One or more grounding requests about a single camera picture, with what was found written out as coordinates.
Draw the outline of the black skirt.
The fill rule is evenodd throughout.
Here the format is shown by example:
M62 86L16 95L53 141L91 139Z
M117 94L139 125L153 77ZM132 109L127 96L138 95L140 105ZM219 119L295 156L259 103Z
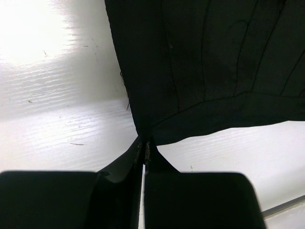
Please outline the black skirt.
M302 0L107 0L139 138L305 119Z

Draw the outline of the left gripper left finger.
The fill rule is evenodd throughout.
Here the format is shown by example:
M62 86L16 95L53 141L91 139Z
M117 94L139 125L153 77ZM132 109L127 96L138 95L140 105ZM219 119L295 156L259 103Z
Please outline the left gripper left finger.
M1 228L138 228L142 150L142 142L135 140L98 172L2 172Z

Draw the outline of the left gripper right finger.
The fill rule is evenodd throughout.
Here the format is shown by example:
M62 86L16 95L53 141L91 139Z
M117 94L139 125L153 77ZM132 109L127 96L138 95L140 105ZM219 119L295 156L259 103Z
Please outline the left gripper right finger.
M146 143L144 217L147 229L264 229L251 182L240 173L182 173Z

